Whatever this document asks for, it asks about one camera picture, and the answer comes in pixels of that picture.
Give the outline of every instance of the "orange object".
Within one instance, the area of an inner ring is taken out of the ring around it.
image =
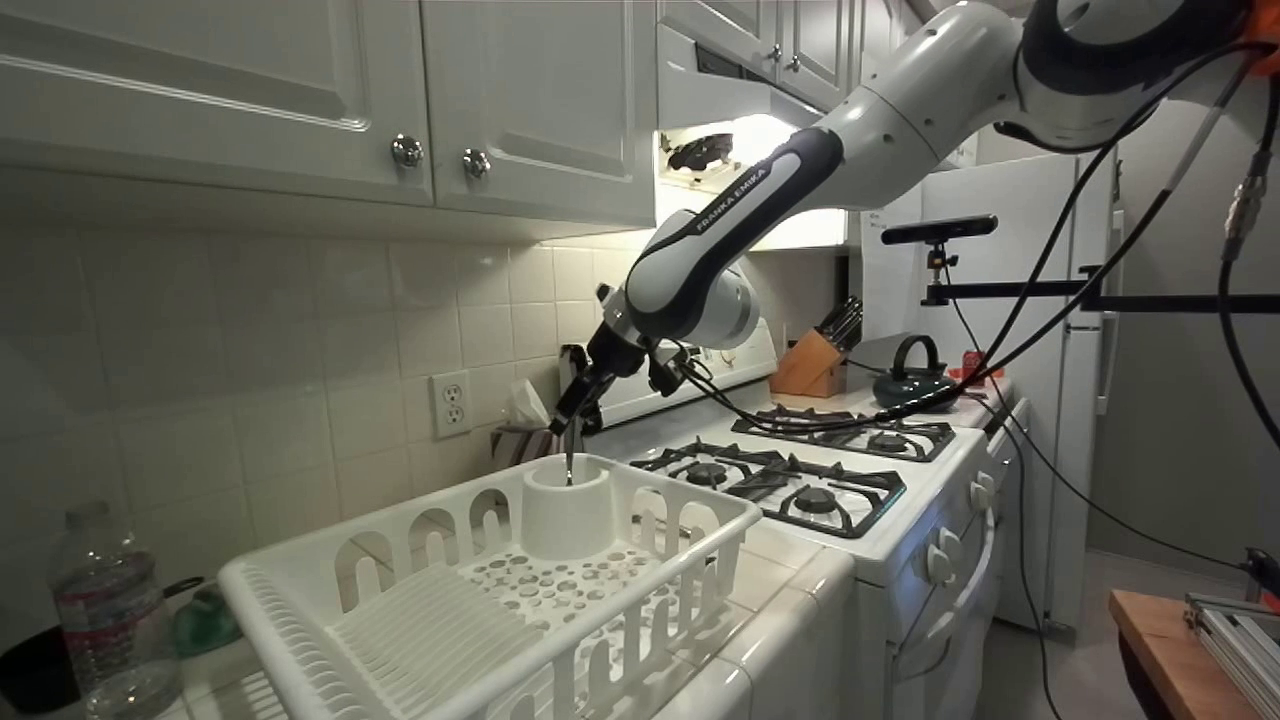
[[[1280,43],[1280,0],[1250,0],[1245,40]],[[1280,77],[1280,53],[1247,64],[1250,77]]]
[[[819,333],[805,333],[766,377],[766,388],[781,396],[834,396],[844,393],[844,351]]]

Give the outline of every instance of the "wall outlet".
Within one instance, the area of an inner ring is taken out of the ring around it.
[[[435,429],[435,436],[472,434],[472,371],[435,371],[432,377],[432,429]]]

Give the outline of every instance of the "bottle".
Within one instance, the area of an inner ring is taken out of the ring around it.
[[[155,557],[110,525],[109,504],[63,517],[51,603],[63,625],[82,717],[155,717],[178,697]]]

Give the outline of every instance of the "dish rack drying tray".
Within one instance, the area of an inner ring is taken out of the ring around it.
[[[547,455],[241,557],[218,589],[292,717],[647,717],[724,643],[757,521]]]

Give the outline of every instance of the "oven handle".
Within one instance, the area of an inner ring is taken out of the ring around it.
[[[994,566],[994,535],[998,535],[998,521],[994,508],[985,508],[985,557],[974,561],[969,583],[961,589],[955,603],[931,620],[931,630],[923,631],[923,643],[939,640],[979,596],[985,580],[992,577]]]

